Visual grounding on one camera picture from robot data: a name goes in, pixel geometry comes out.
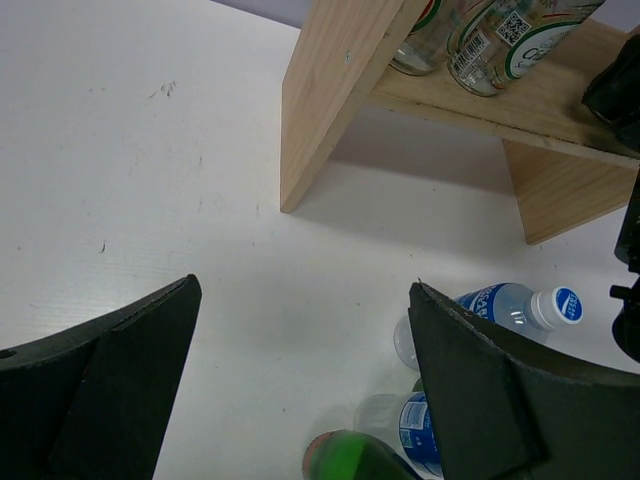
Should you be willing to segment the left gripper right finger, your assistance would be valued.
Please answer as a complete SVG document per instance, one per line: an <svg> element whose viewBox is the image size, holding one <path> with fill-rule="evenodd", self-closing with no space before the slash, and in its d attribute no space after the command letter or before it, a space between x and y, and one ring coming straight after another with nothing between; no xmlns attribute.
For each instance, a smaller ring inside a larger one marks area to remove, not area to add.
<svg viewBox="0 0 640 480"><path fill-rule="evenodd" d="M420 375L447 479L636 479L639 377L409 291Z"/></svg>

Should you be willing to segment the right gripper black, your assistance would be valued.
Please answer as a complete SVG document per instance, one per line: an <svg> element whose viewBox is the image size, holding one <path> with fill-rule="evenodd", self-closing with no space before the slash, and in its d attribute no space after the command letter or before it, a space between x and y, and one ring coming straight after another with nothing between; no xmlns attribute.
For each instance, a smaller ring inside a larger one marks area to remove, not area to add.
<svg viewBox="0 0 640 480"><path fill-rule="evenodd" d="M581 103L624 146L639 152L639 35L586 88Z"/></svg>

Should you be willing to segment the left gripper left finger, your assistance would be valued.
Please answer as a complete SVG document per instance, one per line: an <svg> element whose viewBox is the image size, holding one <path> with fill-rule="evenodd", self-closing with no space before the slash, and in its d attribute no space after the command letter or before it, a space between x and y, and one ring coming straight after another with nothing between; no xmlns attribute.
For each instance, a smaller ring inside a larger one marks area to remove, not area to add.
<svg viewBox="0 0 640 480"><path fill-rule="evenodd" d="M1 352L4 479L153 477L202 290L189 274Z"/></svg>

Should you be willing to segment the green glass bottle front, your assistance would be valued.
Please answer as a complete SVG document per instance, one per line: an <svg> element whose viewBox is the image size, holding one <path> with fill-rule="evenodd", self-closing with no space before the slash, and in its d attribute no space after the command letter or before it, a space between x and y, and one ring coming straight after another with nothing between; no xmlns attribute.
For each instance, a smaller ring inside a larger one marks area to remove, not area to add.
<svg viewBox="0 0 640 480"><path fill-rule="evenodd" d="M394 480L421 476L381 440L353 430L317 436L302 460L306 480Z"/></svg>

